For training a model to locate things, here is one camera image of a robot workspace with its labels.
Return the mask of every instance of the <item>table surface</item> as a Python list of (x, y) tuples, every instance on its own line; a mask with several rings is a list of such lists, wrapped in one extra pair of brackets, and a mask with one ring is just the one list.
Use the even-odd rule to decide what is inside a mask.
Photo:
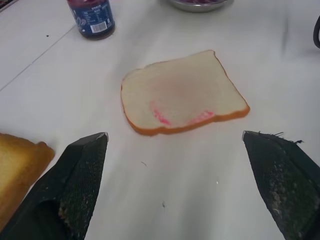
[[(65, 0), (21, 0), (0, 13), (0, 132), (47, 142), (49, 167), (68, 144), (108, 132), (86, 240), (283, 240), (241, 136), (285, 132), (320, 165), (320, 2), (235, 0), (204, 14), (165, 0), (111, 6), (116, 31), (99, 41), (78, 33)], [(249, 115), (175, 135), (134, 132), (120, 99), (126, 73), (207, 49)]]

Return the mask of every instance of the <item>barcode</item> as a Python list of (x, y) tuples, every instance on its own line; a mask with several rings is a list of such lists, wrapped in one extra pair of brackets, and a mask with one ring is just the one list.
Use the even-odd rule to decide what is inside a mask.
[(106, 30), (108, 27), (107, 27), (106, 21), (104, 21), (96, 25), (91, 25), (90, 28), (92, 33), (96, 34)]

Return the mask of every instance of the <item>white bread slice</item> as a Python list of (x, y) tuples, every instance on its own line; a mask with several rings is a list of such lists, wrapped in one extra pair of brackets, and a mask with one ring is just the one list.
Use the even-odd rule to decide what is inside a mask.
[(144, 135), (178, 133), (250, 111), (212, 50), (130, 72), (121, 99), (130, 125)]
[(54, 155), (44, 142), (0, 133), (0, 232)]

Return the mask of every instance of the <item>bowl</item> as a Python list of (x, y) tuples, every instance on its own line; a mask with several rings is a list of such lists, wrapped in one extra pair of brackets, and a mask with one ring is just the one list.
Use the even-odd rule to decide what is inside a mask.
[(174, 7), (191, 13), (206, 13), (221, 8), (228, 0), (168, 0)]

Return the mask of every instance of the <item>jar label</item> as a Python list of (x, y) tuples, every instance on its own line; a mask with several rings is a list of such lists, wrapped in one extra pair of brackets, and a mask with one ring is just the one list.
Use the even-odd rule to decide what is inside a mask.
[(108, 1), (92, 7), (69, 7), (83, 34), (98, 34), (115, 25)]

